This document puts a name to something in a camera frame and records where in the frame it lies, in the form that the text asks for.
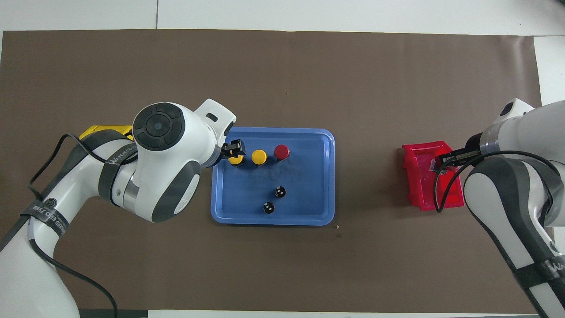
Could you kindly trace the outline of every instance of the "blue tray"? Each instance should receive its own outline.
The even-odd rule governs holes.
[[[324,129],[234,127],[226,141],[241,139],[247,162],[239,167],[222,160],[212,175],[213,218],[225,224],[326,225],[334,216],[335,144]],[[279,144],[290,157],[277,162],[273,152]],[[262,149],[267,163],[256,167],[251,154]],[[275,197],[278,186],[286,189]],[[275,211],[266,214],[265,202]]]

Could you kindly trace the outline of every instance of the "red container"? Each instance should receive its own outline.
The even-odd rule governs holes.
[[[433,204],[433,181],[436,173],[430,171],[432,160],[437,156],[451,152],[452,149],[444,141],[436,141],[434,143],[403,145],[406,151],[404,155],[404,164],[408,174],[408,185],[410,186],[410,194],[408,199],[412,205],[420,207],[420,211],[434,210]],[[447,173],[440,175],[437,181],[437,201],[438,205],[444,196],[449,180],[453,177],[457,169],[448,169]],[[462,207],[465,205],[463,199],[463,189],[461,188],[461,180],[459,177],[455,180],[445,201],[444,208]]]

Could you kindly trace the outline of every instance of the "black cable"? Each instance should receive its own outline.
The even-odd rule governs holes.
[[[87,154],[91,155],[92,157],[94,157],[94,159],[105,163],[106,160],[102,157],[100,157],[99,155],[95,154],[91,149],[89,149],[77,136],[73,135],[73,134],[64,134],[63,136],[61,136],[61,138],[59,139],[59,142],[57,142],[57,146],[55,147],[55,150],[53,150],[53,153],[51,154],[51,157],[49,157],[49,159],[43,164],[43,166],[39,169],[38,172],[35,173],[35,175],[32,177],[32,179],[28,182],[28,189],[31,190],[31,192],[34,194],[34,196],[36,197],[37,200],[39,201],[43,201],[43,196],[39,193],[39,191],[37,191],[34,187],[33,187],[33,182],[35,182],[35,180],[37,180],[37,178],[39,178],[39,176],[43,173],[43,171],[45,171],[45,169],[47,169],[47,167],[51,164],[51,162],[55,159],[55,157],[57,156],[57,153],[59,153],[59,150],[61,149],[61,146],[63,145],[64,140],[70,137],[71,139],[73,139],[74,141],[76,141],[79,146],[86,151]],[[132,163],[133,161],[137,160],[137,155],[131,157],[130,159],[125,160],[122,165],[127,165]]]
[[[34,239],[29,240],[29,244],[32,246],[32,249],[34,250],[34,252],[41,257],[42,259],[44,259],[45,261],[49,262],[52,265],[55,265],[56,267],[60,268],[61,270],[80,278],[81,280],[88,282],[92,285],[94,285],[94,287],[98,288],[101,292],[104,293],[104,295],[106,295],[106,297],[108,297],[108,299],[110,300],[110,302],[112,303],[112,308],[114,308],[114,318],[118,318],[118,305],[116,304],[116,301],[114,300],[114,297],[112,297],[112,295],[110,294],[110,292],[108,292],[104,287],[102,287],[102,285],[100,285],[99,283],[95,282],[94,280],[88,278],[87,276],[84,276],[83,274],[79,273],[79,272],[75,272],[74,270],[70,269],[69,267],[66,267],[65,265],[57,262],[56,260],[54,260],[53,258],[51,258],[49,255],[45,254],[45,252],[43,252],[43,250],[37,245],[36,241]]]
[[[449,189],[451,189],[451,186],[453,185],[453,183],[455,182],[455,180],[457,179],[457,177],[461,174],[461,172],[463,172],[463,170],[465,170],[465,168],[469,167],[470,165],[477,163],[478,161],[490,157],[490,156],[496,156],[499,154],[519,154],[521,156],[525,156],[525,157],[530,157],[530,158],[534,158],[538,161],[541,161],[543,164],[545,164],[546,166],[548,166],[551,170],[553,170],[553,172],[555,172],[557,175],[559,175],[559,171],[557,170],[557,168],[547,159],[542,158],[536,154],[533,153],[529,153],[529,152],[523,152],[523,151],[512,151],[512,150],[507,150],[507,151],[495,151],[495,152],[491,152],[491,153],[487,153],[487,154],[482,154],[480,156],[477,156],[469,161],[467,161],[464,165],[462,165],[459,170],[457,170],[457,172],[453,175],[453,177],[451,177],[451,180],[449,180],[449,183],[447,184],[447,187],[445,189],[444,192],[444,196],[443,199],[441,200],[441,205],[437,204],[437,180],[440,177],[440,172],[443,171],[443,169],[445,169],[445,167],[447,167],[447,165],[449,163],[451,163],[451,161],[446,161],[444,162],[441,167],[438,169],[438,172],[436,174],[436,177],[433,181],[433,191],[434,191],[434,195],[433,195],[433,203],[436,207],[436,212],[437,213],[441,213],[442,210],[444,209],[445,206],[445,201],[447,201],[447,195],[449,193]],[[547,187],[547,185],[545,184],[545,182],[542,182],[542,184],[544,185],[544,189],[547,192],[547,198],[548,200],[550,200],[550,204],[553,204],[553,197],[551,196],[551,193],[549,192],[549,189]]]

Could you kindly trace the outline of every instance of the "brown mat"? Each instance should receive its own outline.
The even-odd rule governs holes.
[[[100,282],[120,308],[532,313],[466,208],[409,206],[399,150],[462,147],[514,97],[540,105],[531,37],[5,32],[0,233],[31,201],[26,183],[62,133],[130,124],[157,101],[194,110],[213,98],[238,126],[330,130],[336,216],[324,227],[220,225],[210,169],[188,208],[161,224],[89,200],[55,258]],[[79,307],[109,307],[95,288],[62,277]]]

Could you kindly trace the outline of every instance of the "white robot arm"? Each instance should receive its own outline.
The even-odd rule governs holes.
[[[225,143],[235,121],[213,100],[194,112],[161,102],[137,114],[135,142],[114,130],[84,138],[0,244],[0,317],[78,318],[53,266],[53,250],[82,205],[99,195],[151,222],[177,215],[190,202],[202,167],[244,153],[240,140]]]
[[[539,315],[565,317],[565,256],[544,229],[565,226],[565,101],[534,109],[512,100],[465,148],[437,161],[444,167],[476,163],[464,184],[467,207]]]

